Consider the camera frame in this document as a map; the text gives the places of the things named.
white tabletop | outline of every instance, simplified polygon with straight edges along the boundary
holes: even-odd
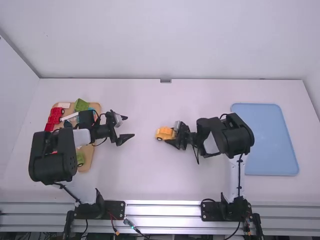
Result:
[[[244,176],[249,201],[316,203],[320,199],[320,123],[301,80],[243,79],[42,79],[24,120],[1,182],[5,201],[54,202],[72,199],[59,189],[33,182],[28,174],[34,132],[43,131],[56,102],[82,98],[128,116],[118,134],[135,137],[116,147],[109,140],[95,149],[83,177],[105,199],[219,199],[227,163],[221,156],[197,165],[186,151],[159,142],[155,131],[176,120],[196,130],[198,118],[229,113],[233,103],[275,103],[282,109],[300,172],[297,176]]]

white wall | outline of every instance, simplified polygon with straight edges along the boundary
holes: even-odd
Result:
[[[0,0],[45,78],[306,79],[320,112],[318,0]]]
[[[308,71],[304,85],[320,119],[320,60]]]
[[[39,78],[0,36],[0,179],[38,82]]]

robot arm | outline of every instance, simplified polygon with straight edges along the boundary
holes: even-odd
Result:
[[[134,134],[116,134],[115,128],[121,126],[128,117],[114,111],[103,113],[106,123],[100,124],[101,119],[94,120],[92,110],[79,112],[79,129],[65,127],[53,132],[36,132],[33,135],[29,175],[35,182],[45,185],[56,185],[64,189],[75,199],[75,205],[83,208],[90,205],[90,214],[99,211],[97,202],[103,198],[99,191],[77,174],[76,148],[94,143],[97,139],[110,138],[111,143],[121,146]]]
[[[224,119],[199,118],[196,129],[197,132],[190,132],[181,121],[176,128],[176,137],[165,142],[183,150],[191,144],[204,158],[224,154],[228,162],[228,190],[224,198],[228,203],[233,203],[237,197],[245,198],[243,178],[239,176],[244,175],[247,155],[255,143],[252,130],[236,113],[225,114]]]

toy car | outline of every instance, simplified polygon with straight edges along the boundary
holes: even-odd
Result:
[[[157,129],[155,138],[158,141],[175,139],[179,129],[180,121],[174,123],[174,127],[162,126]]]
[[[62,107],[53,107],[51,108],[50,115],[60,115],[60,117],[65,113],[65,110]]]
[[[65,110],[62,107],[53,107],[50,111],[50,116],[48,117],[47,124],[59,124],[61,123],[61,117],[65,113]]]
[[[55,127],[55,125],[54,125],[53,123],[47,123],[47,124],[45,125],[44,130],[45,130],[46,132],[52,132],[52,131],[54,130],[54,127]]]

wooden board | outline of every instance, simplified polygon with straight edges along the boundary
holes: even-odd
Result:
[[[54,104],[52,107],[55,108],[58,106],[58,102],[56,104]],[[89,107],[90,108],[94,108],[96,110],[96,112],[100,115],[101,114],[101,106],[99,103],[97,102],[90,102],[89,103]],[[69,108],[65,108],[64,109],[64,114],[62,115],[63,117],[66,117],[70,114],[73,114],[75,111],[75,103],[71,102],[70,103],[70,107]],[[70,123],[72,123],[73,126],[75,126],[77,124],[77,121],[70,121]],[[54,125],[54,129],[58,129],[58,128],[63,128],[64,127],[64,123],[61,122],[59,124]],[[84,158],[85,158],[85,162],[83,166],[78,167],[78,172],[79,173],[86,173],[90,170],[91,167],[91,163],[93,161],[93,157],[94,157],[94,152],[95,152],[95,147],[92,146],[91,144],[86,145],[86,146],[82,146],[79,149],[76,149],[77,153],[81,152],[84,154]]]

